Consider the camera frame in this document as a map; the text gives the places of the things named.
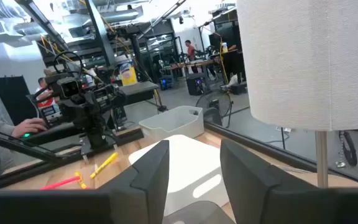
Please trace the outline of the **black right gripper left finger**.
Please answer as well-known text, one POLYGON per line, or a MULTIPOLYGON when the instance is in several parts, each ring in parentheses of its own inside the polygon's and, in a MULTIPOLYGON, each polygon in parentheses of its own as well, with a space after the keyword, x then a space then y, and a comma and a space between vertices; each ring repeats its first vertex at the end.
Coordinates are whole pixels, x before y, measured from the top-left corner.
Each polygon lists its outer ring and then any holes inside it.
POLYGON ((169 141, 163 140, 102 185, 108 203, 101 224, 162 224, 169 165, 169 141))

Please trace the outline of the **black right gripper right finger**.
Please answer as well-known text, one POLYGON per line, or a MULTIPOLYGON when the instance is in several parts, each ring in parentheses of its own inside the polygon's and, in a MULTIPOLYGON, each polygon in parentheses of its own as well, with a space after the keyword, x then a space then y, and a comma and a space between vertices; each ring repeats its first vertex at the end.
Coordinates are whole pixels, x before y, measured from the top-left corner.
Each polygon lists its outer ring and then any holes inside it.
POLYGON ((221 141, 220 161, 237 224, 318 224, 314 185, 232 140, 221 141))

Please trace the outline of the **yellow highlighter marker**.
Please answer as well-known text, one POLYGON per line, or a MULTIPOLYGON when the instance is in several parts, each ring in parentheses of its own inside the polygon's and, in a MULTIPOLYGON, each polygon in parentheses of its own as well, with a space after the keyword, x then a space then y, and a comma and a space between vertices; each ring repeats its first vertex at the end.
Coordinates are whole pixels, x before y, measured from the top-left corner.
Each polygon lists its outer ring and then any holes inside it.
POLYGON ((114 152, 109 157, 96 157, 94 159, 94 171, 90 174, 90 178, 94 179, 100 172, 102 172, 108 165, 114 162, 117 157, 118 153, 114 152))
POLYGON ((87 185, 85 184, 83 178, 82 178, 82 174, 80 172, 75 172, 75 177, 78 178, 78 184, 82 189, 88 189, 87 185))

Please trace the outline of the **pink highlighter marker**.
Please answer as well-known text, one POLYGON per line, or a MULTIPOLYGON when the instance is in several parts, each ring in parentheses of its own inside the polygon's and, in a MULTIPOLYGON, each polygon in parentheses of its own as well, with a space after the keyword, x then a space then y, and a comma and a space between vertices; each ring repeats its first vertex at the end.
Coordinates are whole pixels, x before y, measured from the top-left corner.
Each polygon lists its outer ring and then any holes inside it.
POLYGON ((49 184, 49 185, 46 185, 42 188, 40 188, 41 190, 51 190, 51 189, 56 189, 56 188, 59 188, 63 185, 66 185, 66 184, 69 184, 71 182, 75 182, 77 180, 80 180, 80 176, 74 176, 72 178, 69 178, 69 179, 65 179, 65 180, 62 180, 62 181, 59 181, 59 182, 56 182, 54 184, 49 184))

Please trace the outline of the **white plastic bin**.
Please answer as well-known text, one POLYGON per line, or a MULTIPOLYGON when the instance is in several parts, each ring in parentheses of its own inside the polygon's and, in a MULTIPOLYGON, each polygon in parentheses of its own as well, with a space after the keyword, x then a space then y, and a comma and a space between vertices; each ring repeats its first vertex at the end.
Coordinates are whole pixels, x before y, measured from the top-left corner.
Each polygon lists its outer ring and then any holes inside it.
POLYGON ((170 162, 164 215, 199 201, 213 202, 220 207, 227 204, 220 149, 181 134, 166 140, 170 162))

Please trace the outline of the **yellow wipes canister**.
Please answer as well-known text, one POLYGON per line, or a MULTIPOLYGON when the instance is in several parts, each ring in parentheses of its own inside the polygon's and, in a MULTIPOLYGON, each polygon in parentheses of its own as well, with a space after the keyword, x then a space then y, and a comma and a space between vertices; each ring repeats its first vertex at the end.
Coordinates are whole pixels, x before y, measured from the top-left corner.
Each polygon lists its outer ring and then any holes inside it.
POLYGON ((137 83, 137 76, 132 62, 121 64, 119 74, 123 86, 134 85, 137 83))

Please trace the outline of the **person's hand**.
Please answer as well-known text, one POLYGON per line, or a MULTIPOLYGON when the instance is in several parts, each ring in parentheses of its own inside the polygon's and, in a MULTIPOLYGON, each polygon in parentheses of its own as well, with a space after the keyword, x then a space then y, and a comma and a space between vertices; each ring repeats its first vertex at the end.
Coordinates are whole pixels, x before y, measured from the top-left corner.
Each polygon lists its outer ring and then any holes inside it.
POLYGON ((20 138, 26 133, 39 133, 46 131, 47 127, 45 121, 40 118, 26 119, 17 126, 15 126, 11 136, 14 138, 20 138))

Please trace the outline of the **light grey plastic bin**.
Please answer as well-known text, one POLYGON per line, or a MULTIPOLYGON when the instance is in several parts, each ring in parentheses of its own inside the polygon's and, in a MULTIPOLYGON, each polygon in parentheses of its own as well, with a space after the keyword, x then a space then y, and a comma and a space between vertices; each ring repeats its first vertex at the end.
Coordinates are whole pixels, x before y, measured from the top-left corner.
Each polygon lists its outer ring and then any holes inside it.
POLYGON ((204 133, 203 109, 178 106, 140 121, 139 126, 149 141, 160 141, 177 134, 195 138, 204 133))

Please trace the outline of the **black floor fan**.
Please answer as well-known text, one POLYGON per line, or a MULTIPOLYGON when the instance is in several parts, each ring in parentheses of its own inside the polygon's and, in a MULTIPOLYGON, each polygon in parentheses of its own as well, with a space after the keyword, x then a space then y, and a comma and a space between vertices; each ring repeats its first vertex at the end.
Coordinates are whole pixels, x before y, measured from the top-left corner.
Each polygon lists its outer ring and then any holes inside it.
POLYGON ((231 113, 234 102, 226 91, 214 90, 200 96, 196 107, 203 109, 206 122, 223 126, 224 117, 228 117, 226 128, 231 124, 231 113))

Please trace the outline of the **white shade table lamp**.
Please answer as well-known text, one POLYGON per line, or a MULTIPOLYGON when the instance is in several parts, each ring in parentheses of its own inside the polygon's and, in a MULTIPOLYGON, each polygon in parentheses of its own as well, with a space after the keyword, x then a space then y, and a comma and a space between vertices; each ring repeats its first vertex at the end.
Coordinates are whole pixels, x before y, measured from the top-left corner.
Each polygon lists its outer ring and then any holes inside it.
POLYGON ((331 131, 358 129, 358 0, 236 0, 252 116, 315 133, 328 186, 331 131))

